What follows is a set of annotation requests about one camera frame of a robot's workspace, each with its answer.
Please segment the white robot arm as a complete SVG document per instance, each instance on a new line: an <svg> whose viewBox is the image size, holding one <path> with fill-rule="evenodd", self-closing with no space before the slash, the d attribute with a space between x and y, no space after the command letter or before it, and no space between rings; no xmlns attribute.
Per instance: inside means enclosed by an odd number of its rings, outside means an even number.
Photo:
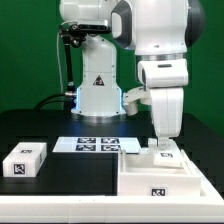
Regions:
<svg viewBox="0 0 224 224"><path fill-rule="evenodd" d="M205 14L199 0L61 0L68 24L65 46L81 48L83 81L71 112L104 120L151 107L157 146L179 135L183 87L188 84L185 53L201 36ZM132 50L140 87L123 93L116 83L116 49Z"/></svg>

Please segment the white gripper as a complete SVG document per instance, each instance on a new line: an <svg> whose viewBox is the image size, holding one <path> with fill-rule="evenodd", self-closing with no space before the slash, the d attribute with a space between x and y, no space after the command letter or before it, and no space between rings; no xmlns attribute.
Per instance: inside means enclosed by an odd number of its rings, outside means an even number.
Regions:
<svg viewBox="0 0 224 224"><path fill-rule="evenodd" d="M170 147L170 139L177 137L181 130L183 98L182 88L151 89L151 114L154 130L158 139L157 146Z"/></svg>

